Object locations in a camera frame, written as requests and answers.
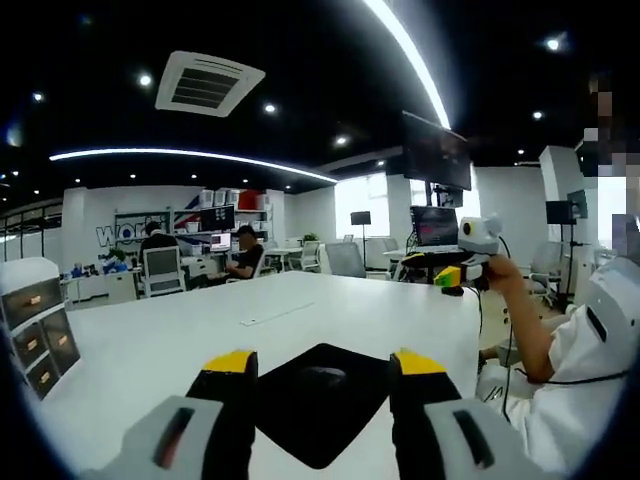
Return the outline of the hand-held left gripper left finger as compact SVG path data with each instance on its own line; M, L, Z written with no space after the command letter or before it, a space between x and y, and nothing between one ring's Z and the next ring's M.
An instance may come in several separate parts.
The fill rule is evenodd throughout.
M208 361L184 396L170 396L124 434L119 453L82 479L247 479L256 436L255 351Z

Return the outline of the person's right hand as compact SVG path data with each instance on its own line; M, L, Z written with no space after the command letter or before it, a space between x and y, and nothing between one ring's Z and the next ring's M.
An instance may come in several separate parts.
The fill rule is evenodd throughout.
M521 289L524 285L523 277L514 262L503 255L489 258L484 274L489 281L490 288L503 296Z

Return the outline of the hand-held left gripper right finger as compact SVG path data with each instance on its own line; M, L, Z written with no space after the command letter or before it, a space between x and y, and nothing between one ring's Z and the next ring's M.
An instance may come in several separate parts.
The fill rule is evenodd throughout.
M401 479L556 479L531 461L493 409L464 399L436 361L390 357L392 441Z

